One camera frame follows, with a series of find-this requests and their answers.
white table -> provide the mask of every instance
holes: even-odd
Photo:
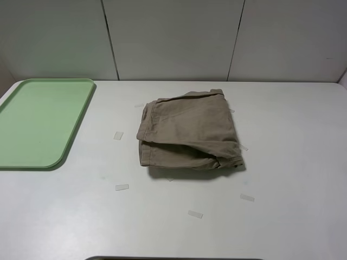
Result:
[[[95,83],[64,165],[51,172],[0,172],[0,259],[347,258],[347,91],[342,86]],[[134,106],[212,88],[223,89],[235,110],[240,142],[249,148],[243,151],[247,170],[182,179],[178,172],[171,182],[151,177],[139,165],[142,108]],[[113,140],[116,131],[124,132],[120,141]],[[115,191],[116,184],[130,189]],[[241,193],[255,201],[240,199]]]

light green plastic tray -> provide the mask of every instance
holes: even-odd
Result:
[[[21,82],[0,106],[0,169],[56,165],[93,87],[89,79]]]

